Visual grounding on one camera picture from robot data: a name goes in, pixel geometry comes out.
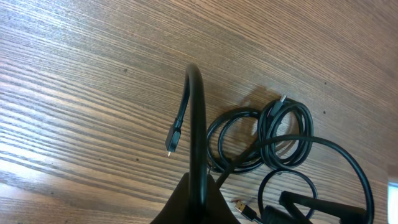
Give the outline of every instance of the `black plastic connector housing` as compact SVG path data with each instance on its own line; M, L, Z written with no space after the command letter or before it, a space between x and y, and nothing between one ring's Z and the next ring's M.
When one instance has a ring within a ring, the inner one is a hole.
M175 148L177 148L177 144L181 136L181 126L182 121L178 119L175 119L174 123L171 125L165 142L166 150L168 152L175 152Z
M294 220L288 214L269 205L264 208L261 220L267 224L301 224L301 222Z

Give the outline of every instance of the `wooden surface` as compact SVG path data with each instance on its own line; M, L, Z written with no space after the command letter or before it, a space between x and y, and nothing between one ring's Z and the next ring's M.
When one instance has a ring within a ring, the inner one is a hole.
M397 10L388 0L0 0L0 222L149 223L188 171L189 113L171 158L164 140L193 62L208 124L281 94L306 104L315 135L361 164L375 223L387 223L387 167L398 161ZM250 143L251 123L229 132L226 151ZM297 170L320 198L364 206L356 174L330 149L314 145ZM225 199L257 208L269 171L232 175ZM265 203L277 205L282 190L310 193L282 175ZM320 212L314 220L337 223Z

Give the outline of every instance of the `cable coil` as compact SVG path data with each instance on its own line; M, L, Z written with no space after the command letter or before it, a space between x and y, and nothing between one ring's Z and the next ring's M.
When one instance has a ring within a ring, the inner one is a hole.
M250 145L250 147L258 147L260 143L266 139L276 137L277 130L281 124L284 116L292 112L298 122L298 133L304 136L313 136L313 121L308 108L302 104L291 99L284 100L283 106L276 112L274 116L270 116L271 109L273 106L280 102L274 100L267 104L262 111L253 108L237 108L228 112L223 113L217 119L213 121L207 131L206 144L207 154L211 162L208 162L208 167L214 172L223 172L230 164L231 159L226 158L223 152L223 141L225 134L229 127L231 127L238 119L250 117L256 118L257 122L257 134L258 137ZM211 137L214 132L223 124L220 136L218 138L218 154L216 157L210 147ZM275 154L275 144L270 144L262 147L260 151L249 155L249 157L240 165L238 165L233 174L243 174L257 169L261 165L265 164L271 169L292 169L302 164L308 154L311 151L312 142L310 141L298 141L296 150L287 158L281 159Z

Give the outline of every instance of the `wooden table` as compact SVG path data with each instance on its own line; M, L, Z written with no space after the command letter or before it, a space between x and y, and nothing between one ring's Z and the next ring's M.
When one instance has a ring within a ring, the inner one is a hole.
M388 166L398 160L397 10L397 1L373 0L0 0L0 222L149 223L188 171L189 114L170 158L164 140L192 62L208 124L281 94L306 104L315 135L361 164L374 222L387 223ZM229 132L226 151L250 144L252 122ZM331 149L314 145L296 170L320 198L364 206L356 174ZM221 189L229 206L240 198L257 209L269 171L232 175ZM282 190L310 193L282 175L266 203L277 205Z

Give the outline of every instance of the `cable end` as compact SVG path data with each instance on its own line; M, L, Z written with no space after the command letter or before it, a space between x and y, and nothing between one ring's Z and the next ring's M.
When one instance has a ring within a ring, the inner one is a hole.
M239 211L239 212L243 212L244 208L245 208L245 204L243 204L240 200L238 200L236 202L235 208Z
M283 106L285 100L286 95L283 95L279 100L275 100L275 103L272 106L271 111L269 112L269 116L274 117Z
M283 95L283 96L280 98L279 101L280 101L281 103L283 103L283 102L286 100L286 97L287 97L286 95Z
M236 202L235 208L248 220L262 223L261 219L257 217L257 213L249 206L243 204L240 200Z
M177 148L177 144L181 136L181 125L182 121L176 119L169 129L169 134L167 135L165 142L168 156L170 156L171 152L175 152L175 149Z

